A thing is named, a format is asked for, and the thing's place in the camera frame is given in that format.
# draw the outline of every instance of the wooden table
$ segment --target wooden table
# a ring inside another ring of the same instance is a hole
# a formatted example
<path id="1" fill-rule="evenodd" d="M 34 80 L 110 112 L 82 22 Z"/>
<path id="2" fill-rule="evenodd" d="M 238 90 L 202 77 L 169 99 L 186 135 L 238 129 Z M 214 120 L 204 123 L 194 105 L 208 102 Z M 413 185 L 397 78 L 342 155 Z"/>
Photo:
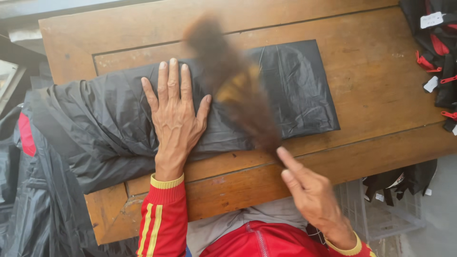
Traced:
<path id="1" fill-rule="evenodd" d="M 183 30 L 205 10 L 241 48 L 316 39 L 341 130 L 284 142 L 335 184 L 457 152 L 441 126 L 398 0 L 164 0 L 40 21 L 54 81 L 192 55 Z M 289 196 L 280 168 L 257 151 L 185 167 L 189 221 Z M 86 196 L 99 244 L 138 235 L 149 176 Z"/>

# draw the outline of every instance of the ribbed cuff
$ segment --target ribbed cuff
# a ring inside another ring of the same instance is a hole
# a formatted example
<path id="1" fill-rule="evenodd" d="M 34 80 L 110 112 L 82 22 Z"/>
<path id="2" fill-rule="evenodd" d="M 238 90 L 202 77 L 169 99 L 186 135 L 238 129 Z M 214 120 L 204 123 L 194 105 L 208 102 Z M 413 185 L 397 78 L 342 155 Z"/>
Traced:
<path id="1" fill-rule="evenodd" d="M 175 202 L 186 196 L 184 174 L 178 179 L 168 182 L 157 181 L 155 173 L 151 175 L 151 186 L 145 201 L 152 204 Z"/>
<path id="2" fill-rule="evenodd" d="M 330 248 L 337 251 L 338 253 L 345 255 L 345 256 L 353 256 L 353 255 L 360 253 L 360 251 L 362 251 L 362 241 L 360 240 L 360 238 L 356 232 L 354 232 L 354 234 L 356 235 L 356 238 L 357 238 L 357 245 L 356 245 L 356 247 L 354 247 L 354 249 L 351 249 L 351 250 L 340 250 L 336 246 L 334 246 L 332 243 L 330 243 L 330 241 L 328 241 L 327 238 L 325 238 L 325 242 L 327 242 L 327 245 Z"/>

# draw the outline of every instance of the red sleeve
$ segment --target red sleeve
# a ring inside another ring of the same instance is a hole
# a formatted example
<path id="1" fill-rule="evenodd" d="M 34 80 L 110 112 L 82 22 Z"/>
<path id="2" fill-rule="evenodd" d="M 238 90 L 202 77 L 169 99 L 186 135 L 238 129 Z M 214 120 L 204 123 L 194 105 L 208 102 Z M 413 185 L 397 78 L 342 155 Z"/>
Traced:
<path id="1" fill-rule="evenodd" d="M 351 250 L 340 250 L 336 246 L 334 246 L 331 242 L 328 240 L 325 240 L 327 242 L 327 245 L 329 246 L 329 252 L 331 257 L 346 257 L 346 256 L 351 256 L 351 257 L 376 257 L 376 254 L 374 254 L 366 243 L 362 242 L 359 238 L 359 236 L 356 234 L 357 237 L 357 245 L 354 247 L 354 249 Z"/>
<path id="2" fill-rule="evenodd" d="M 151 176 L 149 193 L 141 207 L 139 257 L 186 255 L 187 205 L 184 175 L 170 182 Z"/>

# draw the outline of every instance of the red jacket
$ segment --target red jacket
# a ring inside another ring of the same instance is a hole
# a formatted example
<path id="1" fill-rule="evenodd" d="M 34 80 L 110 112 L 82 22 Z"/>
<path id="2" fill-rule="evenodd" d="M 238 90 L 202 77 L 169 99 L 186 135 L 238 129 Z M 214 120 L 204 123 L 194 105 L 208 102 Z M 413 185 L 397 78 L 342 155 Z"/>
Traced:
<path id="1" fill-rule="evenodd" d="M 187 205 L 184 175 L 170 182 L 151 177 L 149 194 L 141 214 L 139 257 L 184 257 L 186 255 Z M 357 246 L 329 249 L 313 241 L 305 232 L 287 224 L 251 221 L 222 236 L 208 246 L 201 257 L 375 257 L 371 248 L 357 237 Z"/>

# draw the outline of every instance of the hand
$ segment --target hand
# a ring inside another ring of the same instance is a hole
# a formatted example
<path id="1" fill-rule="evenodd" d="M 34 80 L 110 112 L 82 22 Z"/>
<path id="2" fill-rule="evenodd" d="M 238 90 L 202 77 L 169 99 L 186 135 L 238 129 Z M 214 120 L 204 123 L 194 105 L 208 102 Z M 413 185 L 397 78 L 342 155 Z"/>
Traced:
<path id="1" fill-rule="evenodd" d="M 166 62 L 159 66 L 157 94 L 147 78 L 142 78 L 143 90 L 151 106 L 152 122 L 159 140 L 155 156 L 155 179 L 172 181 L 181 177 L 183 167 L 192 148 L 206 129 L 211 95 L 205 96 L 195 117 L 191 73 L 186 64 L 181 68 L 181 98 L 179 98 L 178 60 L 170 60 L 170 72 Z"/>
<path id="2" fill-rule="evenodd" d="M 284 147 L 279 147 L 277 153 L 288 168 L 282 171 L 282 179 L 303 217 L 337 248 L 350 250 L 356 247 L 356 235 L 341 213 L 330 180 L 305 168 Z"/>

